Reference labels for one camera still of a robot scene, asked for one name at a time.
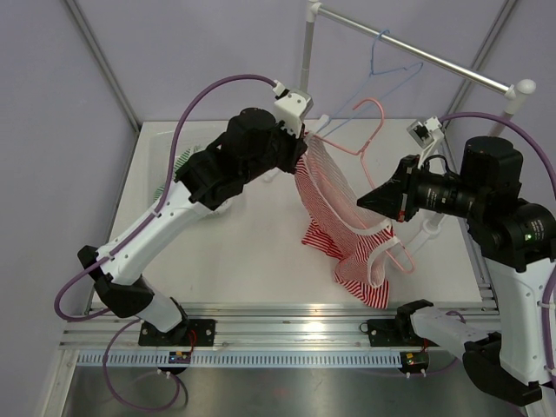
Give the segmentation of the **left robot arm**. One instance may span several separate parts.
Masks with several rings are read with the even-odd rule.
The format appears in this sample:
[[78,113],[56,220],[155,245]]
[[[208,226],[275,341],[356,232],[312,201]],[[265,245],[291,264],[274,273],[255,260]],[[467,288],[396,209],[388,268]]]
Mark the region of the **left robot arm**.
[[249,182],[272,169],[293,174],[307,149],[302,111],[243,109],[204,149],[171,168],[167,190],[117,238],[77,257],[104,305],[116,316],[135,316],[168,345],[188,334],[188,316],[179,304],[152,288],[144,269],[186,227],[242,193]]

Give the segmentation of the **green striped tank top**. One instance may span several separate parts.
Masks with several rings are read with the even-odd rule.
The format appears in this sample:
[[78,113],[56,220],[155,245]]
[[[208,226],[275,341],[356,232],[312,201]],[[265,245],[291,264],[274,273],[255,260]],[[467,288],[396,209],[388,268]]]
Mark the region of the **green striped tank top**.
[[[172,169],[172,179],[175,180],[177,170],[180,169],[188,160],[189,158],[195,154],[202,151],[202,146],[194,145],[193,147],[187,148],[184,152],[182,152],[178,157],[175,158],[173,169]],[[155,202],[158,200],[165,190],[165,182],[163,181],[156,189],[155,193],[153,194],[153,201]]]

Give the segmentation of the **pink wire hanger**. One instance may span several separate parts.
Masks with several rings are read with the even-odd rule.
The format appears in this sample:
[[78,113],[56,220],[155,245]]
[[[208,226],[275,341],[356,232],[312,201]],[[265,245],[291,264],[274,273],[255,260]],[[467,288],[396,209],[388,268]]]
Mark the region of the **pink wire hanger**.
[[[384,113],[384,109],[383,109],[381,103],[377,99],[372,98],[372,97],[365,98],[365,99],[361,100],[360,102],[358,102],[353,107],[353,110],[358,109],[363,103],[373,103],[378,108],[378,110],[380,111],[380,116],[381,117],[380,117],[380,122],[379,122],[378,126],[376,127],[376,129],[374,130],[373,134],[364,142],[364,144],[361,146],[361,148],[359,150],[352,151],[350,149],[347,149],[347,148],[344,148],[344,147],[338,145],[335,142],[329,141],[324,136],[319,136],[318,132],[321,130],[321,128],[318,128],[316,131],[309,131],[308,132],[308,138],[316,138],[316,139],[318,139],[318,140],[320,140],[324,143],[327,143],[328,145],[330,145],[330,146],[332,146],[332,147],[334,147],[334,148],[336,148],[336,149],[338,149],[338,150],[340,150],[340,151],[342,151],[346,154],[349,154],[351,156],[358,156],[359,159],[360,159],[361,167],[362,167],[362,169],[364,171],[364,174],[367,178],[367,182],[368,182],[369,186],[371,187],[371,189],[374,190],[375,186],[374,186],[372,178],[369,174],[369,171],[367,169],[367,165],[365,163],[365,156],[366,156],[366,151],[367,151],[368,146],[370,145],[370,143],[373,141],[373,139],[376,137],[376,135],[381,131],[381,129],[383,127],[383,124],[385,122],[385,113]],[[407,251],[406,247],[402,243],[400,245],[403,249],[403,253],[406,255],[407,259],[409,260],[410,269],[406,269],[405,267],[403,267],[396,260],[396,258],[392,255],[390,250],[387,251],[387,255],[390,258],[390,260],[393,262],[395,267],[397,267],[402,273],[407,274],[407,275],[412,274],[414,272],[414,269],[415,269],[414,260],[411,257],[411,255],[409,254],[409,252]]]

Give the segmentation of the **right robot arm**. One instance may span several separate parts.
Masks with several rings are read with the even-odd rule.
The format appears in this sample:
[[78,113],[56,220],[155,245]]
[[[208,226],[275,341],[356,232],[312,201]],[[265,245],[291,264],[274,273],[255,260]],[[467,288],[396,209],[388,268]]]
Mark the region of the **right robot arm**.
[[467,141],[459,172],[435,174],[406,156],[393,176],[358,199],[359,207],[397,222],[422,210],[459,217],[489,269],[500,330],[488,333],[426,300],[396,311],[394,333],[405,344],[430,341],[459,359],[482,392],[518,407],[540,401],[555,385],[550,330],[555,273],[555,218],[520,197],[522,154],[498,137]]

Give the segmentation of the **red striped tank top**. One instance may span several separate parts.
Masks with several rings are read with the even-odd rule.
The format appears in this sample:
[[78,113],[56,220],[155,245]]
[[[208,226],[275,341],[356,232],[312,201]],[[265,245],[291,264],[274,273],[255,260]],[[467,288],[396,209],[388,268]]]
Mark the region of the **red striped tank top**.
[[387,251],[400,243],[392,222],[360,208],[322,140],[310,137],[295,186],[310,223],[301,243],[337,260],[334,281],[371,308],[388,305]]

